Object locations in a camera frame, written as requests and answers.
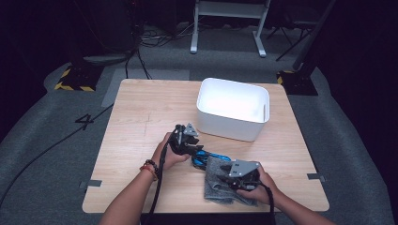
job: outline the white storage box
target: white storage box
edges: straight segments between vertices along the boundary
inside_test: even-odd
[[[269,119],[269,94],[260,86],[204,79],[196,102],[199,131],[253,142]]]

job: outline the beaded bracelet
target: beaded bracelet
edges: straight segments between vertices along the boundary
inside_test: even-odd
[[[159,176],[159,169],[158,169],[158,165],[156,165],[156,163],[151,160],[151,159],[147,159],[146,162],[144,163],[144,165],[152,165],[153,168],[155,169],[155,174],[156,176]]]
[[[152,169],[150,169],[150,167],[148,165],[144,165],[144,166],[140,167],[140,171],[142,171],[142,170],[150,171],[153,175],[153,181],[158,180],[158,176],[155,174],[155,172]]]

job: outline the human hand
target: human hand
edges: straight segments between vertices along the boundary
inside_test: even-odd
[[[163,138],[163,141],[161,141],[158,144],[158,147],[156,148],[155,152],[153,153],[152,160],[156,163],[156,165],[160,165],[160,160],[161,160],[161,151],[163,150],[163,147],[165,144],[167,144],[167,141],[169,140],[169,137],[172,133],[166,133],[166,135]],[[190,158],[190,155],[185,154],[185,155],[177,155],[173,152],[172,148],[170,147],[169,144],[167,144],[167,152],[166,152],[166,158],[164,161],[163,169],[168,170],[172,168],[176,163],[178,162],[183,162],[186,161],[188,158]]]
[[[281,191],[278,189],[278,187],[276,186],[276,184],[273,181],[273,179],[271,178],[271,176],[267,172],[264,171],[264,168],[262,166],[258,167],[257,170],[260,173],[261,183],[263,183],[265,186],[267,186],[271,189],[272,195],[273,195],[274,201],[275,201],[275,197],[282,194]],[[267,191],[264,187],[262,187],[260,185],[257,186],[257,188],[252,191],[238,189],[237,194],[239,194],[245,198],[248,198],[248,199],[254,199],[261,203],[269,204],[269,197],[268,197]]]

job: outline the gray cloth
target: gray cloth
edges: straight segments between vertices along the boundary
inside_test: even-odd
[[[208,157],[205,177],[205,199],[221,204],[231,204],[236,200],[243,204],[257,206],[256,200],[240,196],[228,187],[228,184],[217,177],[217,175],[228,175],[228,172],[220,169],[223,165],[232,165],[232,161],[225,161],[217,157]]]

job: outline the forearm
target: forearm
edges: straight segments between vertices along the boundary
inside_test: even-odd
[[[108,206],[99,224],[139,224],[152,182],[153,174],[141,170]]]
[[[334,224],[327,218],[293,201],[282,193],[277,198],[275,207],[284,212],[295,224]]]

